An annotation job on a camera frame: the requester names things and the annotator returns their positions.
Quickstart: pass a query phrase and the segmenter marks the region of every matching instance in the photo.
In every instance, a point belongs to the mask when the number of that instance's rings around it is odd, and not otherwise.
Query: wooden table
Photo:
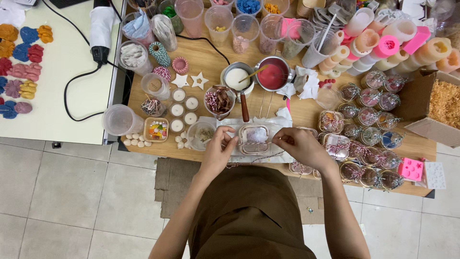
[[[209,31],[205,27],[204,23],[203,33],[201,36],[209,38]],[[218,48],[219,51],[221,51],[225,56],[227,56],[230,63],[241,61],[250,66],[255,66],[262,58],[265,57],[265,55],[261,54],[258,49],[258,38],[251,43],[246,54],[235,54],[231,46],[231,39],[232,38],[230,33],[228,41],[225,43],[225,46]],[[278,45],[278,49],[282,50],[282,43]],[[300,60],[305,54],[305,52],[306,50],[304,49],[294,59],[287,60],[289,66],[291,68],[294,68],[296,65],[301,66],[302,64]],[[198,97],[198,99],[200,100],[200,107],[196,111],[196,114],[198,116],[211,116],[211,114],[205,109],[203,105],[203,96],[206,89],[215,84],[219,84],[220,73],[228,65],[225,59],[221,55],[219,55],[205,40],[191,41],[183,38],[178,38],[178,49],[172,53],[169,53],[169,56],[171,57],[171,59],[174,59],[175,57],[185,57],[188,60],[190,67],[190,71],[188,73],[188,83],[190,85],[192,85],[193,83],[193,80],[190,76],[196,76],[200,72],[203,72],[203,77],[209,80],[209,82],[205,84],[204,91],[198,87],[184,87],[183,89],[186,91],[187,95],[194,95]],[[157,63],[152,56],[150,56],[150,60],[152,61],[154,66],[157,66]],[[173,80],[175,78],[176,73],[173,71],[172,67],[169,67],[168,69],[172,73]],[[363,76],[364,75],[353,77],[347,73],[342,73],[342,76],[336,79],[337,82],[334,84],[334,87],[339,87],[348,82],[353,82],[359,85],[359,80]],[[319,78],[320,80],[326,79],[326,77],[323,77],[321,75],[319,76]],[[146,99],[145,93],[140,87],[140,82],[141,76],[137,74],[134,75],[128,106],[131,107],[134,110],[134,112],[138,115],[142,116],[143,118],[147,118],[148,116],[140,108],[141,103]],[[172,91],[176,88],[176,85],[170,84],[170,87]],[[264,90],[259,85],[256,85],[250,97],[247,99],[247,107],[251,118],[253,118],[254,116],[259,116],[261,104],[263,104],[262,116],[264,117],[267,114],[271,93],[266,93],[264,99],[263,96]],[[273,100],[271,102],[269,117],[275,116],[275,112],[278,110],[278,108],[285,106],[286,101],[283,100],[283,96],[275,93],[273,95]],[[318,116],[322,110],[323,108],[319,106],[313,99],[299,100],[297,96],[292,96],[291,116],[293,118],[293,126],[304,126],[316,129],[318,123]],[[236,104],[232,112],[230,113],[229,118],[241,118],[241,116],[241,105]],[[172,116],[168,114],[166,116],[166,119],[171,120]],[[405,132],[406,130],[403,128],[403,126],[407,125],[408,123],[409,122],[399,123],[395,131],[399,133]],[[204,152],[189,150],[187,148],[177,149],[177,143],[174,140],[174,137],[177,135],[179,134],[170,132],[167,141],[163,143],[154,143],[150,147],[139,148],[137,146],[128,146],[127,148],[129,151],[132,152],[141,152],[171,158],[201,161]],[[430,161],[436,160],[436,142],[428,140],[409,131],[407,131],[407,135],[404,138],[403,145],[395,149],[394,151],[401,157],[408,157],[412,159],[419,159],[424,157]],[[288,170],[288,164],[263,163],[260,165],[278,169],[280,172],[287,176],[299,177],[298,174],[293,174]],[[302,178],[315,179],[311,174],[306,176],[302,175]],[[349,185],[359,186],[359,184],[357,183],[349,183]],[[393,192],[412,194],[417,196],[426,196],[430,193],[430,191],[431,190],[429,189],[415,186],[411,182],[405,182],[400,188],[393,190]]]

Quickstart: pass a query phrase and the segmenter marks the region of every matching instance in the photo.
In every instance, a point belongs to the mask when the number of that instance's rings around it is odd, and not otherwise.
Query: white table
[[[57,9],[48,0],[46,2],[75,23],[89,39],[89,12],[93,8],[93,1],[64,9]],[[126,2],[113,2],[123,16]],[[71,78],[96,69],[97,64],[92,59],[90,48],[69,22],[39,2],[37,7],[26,11],[26,20],[22,26],[38,28],[44,24],[52,27],[54,41],[48,44],[43,44],[41,40],[35,42],[45,48],[43,61],[40,63],[43,69],[37,81],[35,98],[12,99],[5,94],[1,95],[5,101],[29,102],[33,111],[29,114],[19,114],[15,119],[0,117],[0,136],[101,145],[107,140],[107,134],[102,128],[102,115],[75,122],[67,116],[63,100],[64,87]],[[119,27],[119,24],[112,27],[112,48],[109,53],[109,61],[116,65],[118,63],[115,61],[115,53],[117,46],[121,44]],[[15,44],[20,43],[22,40],[18,37]],[[22,63],[13,57],[10,60],[13,64]],[[117,69],[107,64],[95,74],[74,80],[67,91],[67,104],[72,116],[76,119],[84,118],[96,112],[103,112],[112,105],[116,78]],[[124,73],[120,72],[119,78],[124,78]]]

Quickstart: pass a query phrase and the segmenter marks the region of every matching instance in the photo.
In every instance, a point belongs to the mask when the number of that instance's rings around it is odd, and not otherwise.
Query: star-shaped cutout
[[[202,90],[204,90],[204,83],[206,83],[207,80],[206,78],[203,78],[203,72],[200,72],[199,75],[197,76],[191,76],[192,79],[193,79],[193,84],[192,84],[192,87],[195,87],[195,86],[198,86],[199,88],[201,88]]]
[[[176,74],[176,79],[174,81],[171,81],[171,83],[177,85],[177,87],[182,88],[184,86],[190,86],[189,83],[187,83],[187,77],[189,75],[183,75],[181,76],[180,74]]]

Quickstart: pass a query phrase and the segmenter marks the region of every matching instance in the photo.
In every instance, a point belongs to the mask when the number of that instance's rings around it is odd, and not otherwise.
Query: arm
[[[237,136],[230,138],[226,131],[235,132],[227,126],[217,128],[206,147],[200,170],[193,177],[187,195],[153,246],[149,259],[182,257],[198,203],[209,184],[226,167],[238,141]]]
[[[366,240],[345,194],[339,167],[326,150],[303,129],[283,128],[273,143],[300,163],[321,173],[324,196],[324,224],[332,258],[370,258]]]

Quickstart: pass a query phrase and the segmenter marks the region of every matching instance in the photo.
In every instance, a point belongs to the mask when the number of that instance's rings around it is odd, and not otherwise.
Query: cardboard box
[[[391,113],[403,118],[405,121],[414,121],[405,128],[418,135],[449,147],[459,147],[460,129],[428,117],[431,91],[436,79],[460,86],[458,78],[441,71],[424,77],[417,77],[415,80],[406,83],[398,93],[401,98],[401,105]]]

